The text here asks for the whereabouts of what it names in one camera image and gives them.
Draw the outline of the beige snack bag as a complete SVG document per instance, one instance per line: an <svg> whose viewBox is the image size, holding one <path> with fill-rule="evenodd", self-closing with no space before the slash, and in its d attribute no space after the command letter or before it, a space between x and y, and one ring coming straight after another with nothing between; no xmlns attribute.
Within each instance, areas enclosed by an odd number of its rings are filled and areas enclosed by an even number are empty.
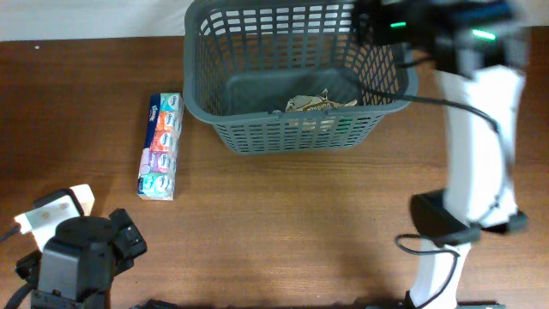
<svg viewBox="0 0 549 309"><path fill-rule="evenodd" d="M95 197L90 185L74 185L70 189L73 191L78 203L81 205L84 215L91 215Z"/></svg>
<svg viewBox="0 0 549 309"><path fill-rule="evenodd" d="M326 88L316 96L297 95L287 102L285 112L317 112L358 105L357 100L351 100L347 103L334 102L329 99L328 95L329 91ZM317 119L305 119L302 123L300 123L297 119L291 119L287 123L291 127L300 126L302 131L314 131L315 129L327 131L334 126L335 118L328 117L326 119L321 119L320 124L317 124Z"/></svg>

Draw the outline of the colourful tissue pack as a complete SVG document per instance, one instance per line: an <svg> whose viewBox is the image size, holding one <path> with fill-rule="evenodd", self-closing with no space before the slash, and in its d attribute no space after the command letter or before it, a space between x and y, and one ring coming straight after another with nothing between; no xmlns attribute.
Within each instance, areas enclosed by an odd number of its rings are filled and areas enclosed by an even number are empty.
<svg viewBox="0 0 549 309"><path fill-rule="evenodd" d="M180 93L151 95L137 177L137 194L141 199L171 201L174 198L183 115L184 101Z"/></svg>

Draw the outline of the green lidded seasoning jar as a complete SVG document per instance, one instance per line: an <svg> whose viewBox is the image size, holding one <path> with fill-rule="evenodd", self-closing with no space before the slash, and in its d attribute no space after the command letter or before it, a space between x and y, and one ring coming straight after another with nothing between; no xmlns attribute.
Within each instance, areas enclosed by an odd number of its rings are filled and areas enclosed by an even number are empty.
<svg viewBox="0 0 549 309"><path fill-rule="evenodd" d="M353 128L353 120L351 118L340 118L334 128L334 133L331 142L333 144L343 144L349 135L349 131Z"/></svg>

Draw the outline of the grey plastic basket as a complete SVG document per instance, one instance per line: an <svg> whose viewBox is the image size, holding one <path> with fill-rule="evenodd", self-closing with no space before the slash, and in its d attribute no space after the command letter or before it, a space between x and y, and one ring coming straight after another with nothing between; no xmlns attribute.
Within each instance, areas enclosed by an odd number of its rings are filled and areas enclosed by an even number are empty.
<svg viewBox="0 0 549 309"><path fill-rule="evenodd" d="M242 154L350 148L381 119L407 106L418 91L412 57L403 45L359 45L350 1L200 0L186 11L184 102ZM285 112L297 95L324 89L338 103L317 112ZM288 121L335 118L327 131L302 131ZM331 142L340 118L353 128Z"/></svg>

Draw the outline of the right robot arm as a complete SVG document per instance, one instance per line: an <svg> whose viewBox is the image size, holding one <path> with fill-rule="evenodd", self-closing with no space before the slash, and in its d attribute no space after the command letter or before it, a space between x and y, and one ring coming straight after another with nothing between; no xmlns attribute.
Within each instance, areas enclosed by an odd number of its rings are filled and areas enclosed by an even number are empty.
<svg viewBox="0 0 549 309"><path fill-rule="evenodd" d="M463 266L482 233L524 230L512 169L528 41L507 1L358 1L360 44L404 44L433 63L446 109L448 183L410 200L419 268L405 308L455 308Z"/></svg>

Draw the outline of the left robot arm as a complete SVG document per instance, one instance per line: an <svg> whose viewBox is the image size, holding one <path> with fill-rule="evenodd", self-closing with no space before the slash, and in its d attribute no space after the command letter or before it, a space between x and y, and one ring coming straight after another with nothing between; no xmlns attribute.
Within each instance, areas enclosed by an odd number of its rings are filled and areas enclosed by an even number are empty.
<svg viewBox="0 0 549 309"><path fill-rule="evenodd" d="M114 277L147 250L125 209L107 218L70 218L57 225L43 250L17 261L15 273L24 284L5 306L19 308L29 298L32 308L109 308Z"/></svg>

